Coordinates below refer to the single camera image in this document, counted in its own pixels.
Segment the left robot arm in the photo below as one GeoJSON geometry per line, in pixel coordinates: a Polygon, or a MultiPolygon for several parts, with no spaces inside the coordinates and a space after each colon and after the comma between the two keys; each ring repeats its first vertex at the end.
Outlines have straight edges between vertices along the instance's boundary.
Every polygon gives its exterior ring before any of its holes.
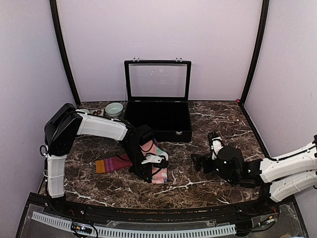
{"type": "Polygon", "coordinates": [[[158,148],[152,130],[139,128],[127,121],[94,116],[64,104],[44,127],[45,143],[40,153],[45,157],[44,176],[47,194],[53,198],[50,207],[59,216],[66,216],[70,206],[64,196],[64,167],[74,140],[79,135],[113,139],[121,143],[132,163],[130,171],[148,183],[166,183],[169,156],[158,148]]]}

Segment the maroon striped sock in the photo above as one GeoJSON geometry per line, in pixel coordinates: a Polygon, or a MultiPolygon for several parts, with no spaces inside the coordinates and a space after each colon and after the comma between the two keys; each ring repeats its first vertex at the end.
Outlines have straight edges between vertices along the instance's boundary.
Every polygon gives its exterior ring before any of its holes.
{"type": "Polygon", "coordinates": [[[132,166],[130,160],[122,160],[119,157],[112,157],[95,161],[96,172],[99,174],[110,173],[132,166]]]}

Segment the pink patterned sock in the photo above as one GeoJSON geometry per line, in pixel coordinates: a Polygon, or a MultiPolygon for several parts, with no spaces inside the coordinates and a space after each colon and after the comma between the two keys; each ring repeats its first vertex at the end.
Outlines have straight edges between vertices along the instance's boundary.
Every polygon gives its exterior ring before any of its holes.
{"type": "MultiPolygon", "coordinates": [[[[140,149],[141,149],[141,152],[143,153],[144,160],[145,160],[145,155],[147,153],[152,153],[155,155],[164,155],[166,156],[167,160],[169,159],[169,155],[158,147],[158,143],[155,139],[152,139],[148,143],[140,146],[140,149]]],[[[167,168],[162,169],[158,174],[154,174],[154,172],[157,171],[157,168],[153,168],[152,163],[147,163],[142,166],[148,170],[149,172],[148,177],[151,179],[152,183],[154,184],[167,183],[167,168]]]]}

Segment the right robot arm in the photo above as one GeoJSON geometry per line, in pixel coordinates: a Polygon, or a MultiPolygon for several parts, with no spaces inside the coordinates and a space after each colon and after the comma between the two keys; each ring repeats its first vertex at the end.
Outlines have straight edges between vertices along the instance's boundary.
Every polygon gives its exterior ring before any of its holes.
{"type": "Polygon", "coordinates": [[[210,152],[191,154],[194,168],[205,174],[215,173],[232,186],[261,187],[261,198],[253,211],[263,215],[272,207],[297,192],[317,184],[317,142],[278,156],[245,161],[242,151],[224,145],[215,132],[208,134],[210,152]]]}

